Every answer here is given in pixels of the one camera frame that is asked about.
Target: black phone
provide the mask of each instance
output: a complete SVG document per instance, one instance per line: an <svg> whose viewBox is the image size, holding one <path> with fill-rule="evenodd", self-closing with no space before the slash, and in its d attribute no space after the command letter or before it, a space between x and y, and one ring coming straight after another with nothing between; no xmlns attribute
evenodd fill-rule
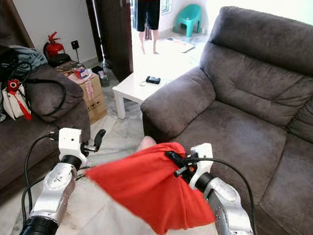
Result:
<svg viewBox="0 0 313 235"><path fill-rule="evenodd" d="M153 83L153 84L159 84L160 81L161 81L161 78L159 78L159 77L148 76L146 79L146 82Z"/></svg>

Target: white coffee table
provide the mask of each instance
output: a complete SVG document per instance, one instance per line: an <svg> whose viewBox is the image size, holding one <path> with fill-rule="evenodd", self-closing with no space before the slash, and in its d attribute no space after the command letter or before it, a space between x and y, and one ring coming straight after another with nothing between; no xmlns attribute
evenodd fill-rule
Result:
<svg viewBox="0 0 313 235"><path fill-rule="evenodd" d="M145 81L148 75L153 76L153 74L133 72L120 84L113 87L117 113L120 119L124 119L126 116L124 98L132 100L138 104L141 104L146 98L148 98L158 89L160 89L165 84L171 81L169 79L162 77L160 84L152 84L152 83L144 82L142 83L142 85L145 85L145 86L141 86L140 83Z"/></svg>

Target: gray sofa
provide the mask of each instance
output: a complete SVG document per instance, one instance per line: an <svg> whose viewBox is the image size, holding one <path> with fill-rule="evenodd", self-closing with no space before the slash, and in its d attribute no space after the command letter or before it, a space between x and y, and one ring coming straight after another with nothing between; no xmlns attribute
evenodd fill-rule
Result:
<svg viewBox="0 0 313 235"><path fill-rule="evenodd" d="M19 43L5 19L0 17L0 44L4 46ZM83 130L83 141L90 138L90 123L83 91L76 83L64 77L48 65L38 67L29 79L57 80L66 89L66 99L63 106L54 114L52 112L62 100L62 90L58 84L29 84L26 87L31 103L33 119L27 121L24 117L16 121L7 116L0 122L0 188L23 174L24 160L33 141L40 136L49 134L62 127L77 127ZM44 139L36 145L30 159L29 168L58 151L57 142Z"/></svg>
<svg viewBox="0 0 313 235"><path fill-rule="evenodd" d="M200 66L141 105L146 135L214 157L248 179L259 235L313 234L313 27L223 7ZM214 163L250 212L239 176Z"/></svg>

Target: sofa armrest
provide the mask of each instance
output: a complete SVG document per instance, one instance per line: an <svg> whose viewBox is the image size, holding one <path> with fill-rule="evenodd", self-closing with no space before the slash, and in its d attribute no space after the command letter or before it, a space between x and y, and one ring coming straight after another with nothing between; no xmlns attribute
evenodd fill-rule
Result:
<svg viewBox="0 0 313 235"><path fill-rule="evenodd" d="M66 91L63 105L58 111L53 112L62 102L62 87L56 83L27 83L26 96L30 101L30 107L44 121L57 120L83 99L84 94L79 85L48 65L39 66L37 71L32 72L29 77L29 80L31 79L57 81Z"/></svg>
<svg viewBox="0 0 313 235"><path fill-rule="evenodd" d="M210 79L196 67L148 97L140 108L144 125L149 122L160 132L156 135L162 135L157 141L164 141L179 135L214 100Z"/></svg>

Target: teal plastic chair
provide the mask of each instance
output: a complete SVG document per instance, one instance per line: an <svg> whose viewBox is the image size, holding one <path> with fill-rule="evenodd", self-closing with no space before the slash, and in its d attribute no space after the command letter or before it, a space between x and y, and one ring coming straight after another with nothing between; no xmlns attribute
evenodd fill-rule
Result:
<svg viewBox="0 0 313 235"><path fill-rule="evenodd" d="M191 37L195 24L198 24L197 33L200 33L201 7L196 4L186 6L177 16L174 32L178 32L180 24L187 26L186 36Z"/></svg>

